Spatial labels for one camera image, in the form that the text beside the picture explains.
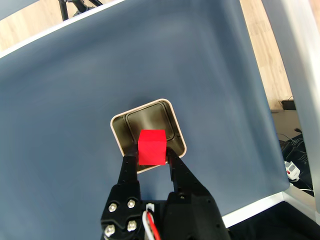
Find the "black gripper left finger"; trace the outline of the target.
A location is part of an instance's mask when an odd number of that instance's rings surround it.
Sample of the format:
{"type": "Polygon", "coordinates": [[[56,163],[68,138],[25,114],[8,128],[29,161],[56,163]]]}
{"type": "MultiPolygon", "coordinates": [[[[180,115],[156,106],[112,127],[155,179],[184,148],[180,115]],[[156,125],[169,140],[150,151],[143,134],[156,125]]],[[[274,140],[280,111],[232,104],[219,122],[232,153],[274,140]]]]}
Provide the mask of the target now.
{"type": "Polygon", "coordinates": [[[111,188],[100,224],[102,240],[143,240],[142,199],[137,177],[138,150],[122,159],[117,183],[111,188]]]}

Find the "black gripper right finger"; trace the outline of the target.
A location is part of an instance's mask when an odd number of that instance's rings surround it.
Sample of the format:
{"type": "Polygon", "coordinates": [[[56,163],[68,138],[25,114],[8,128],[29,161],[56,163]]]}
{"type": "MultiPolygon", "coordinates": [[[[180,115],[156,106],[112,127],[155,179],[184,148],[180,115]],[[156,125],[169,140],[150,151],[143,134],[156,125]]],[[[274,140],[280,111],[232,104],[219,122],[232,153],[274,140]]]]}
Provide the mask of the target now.
{"type": "Polygon", "coordinates": [[[166,150],[174,191],[168,195],[162,218],[164,240],[229,240],[230,235],[208,189],[180,157],[166,150]]]}

